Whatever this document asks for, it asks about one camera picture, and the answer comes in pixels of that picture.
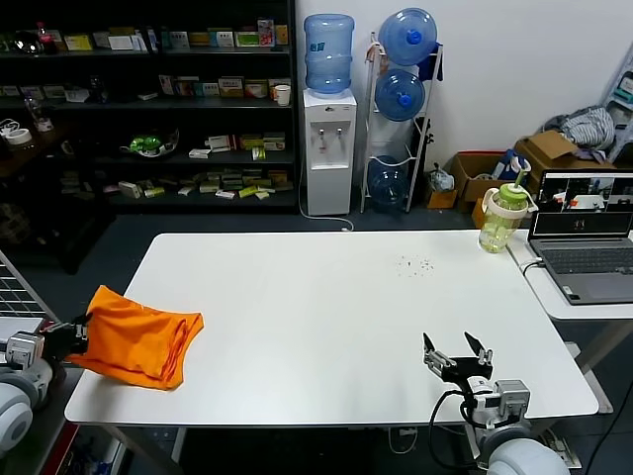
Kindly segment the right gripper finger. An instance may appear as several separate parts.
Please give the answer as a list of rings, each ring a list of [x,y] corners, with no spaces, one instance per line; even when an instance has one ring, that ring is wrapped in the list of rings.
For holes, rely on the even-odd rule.
[[[429,369],[447,369],[456,365],[455,360],[435,348],[431,338],[426,332],[422,334],[422,341],[423,363]]]
[[[469,332],[464,332],[464,336],[474,355],[477,357],[478,363],[482,366],[491,366],[493,351],[486,349],[483,344]]]

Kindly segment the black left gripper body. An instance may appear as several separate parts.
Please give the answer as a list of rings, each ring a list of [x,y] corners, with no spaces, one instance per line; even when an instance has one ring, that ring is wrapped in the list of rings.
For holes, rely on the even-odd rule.
[[[44,338],[42,359],[49,364],[60,363],[70,355],[82,354],[82,325],[55,324],[41,330]]]

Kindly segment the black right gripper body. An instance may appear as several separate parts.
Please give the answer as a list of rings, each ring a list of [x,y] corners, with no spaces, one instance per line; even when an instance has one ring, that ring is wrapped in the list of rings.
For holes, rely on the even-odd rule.
[[[471,392],[469,379],[471,377],[483,377],[490,380],[493,374],[493,366],[481,363],[478,357],[450,358],[440,370],[440,379],[445,383],[453,383],[462,392]]]

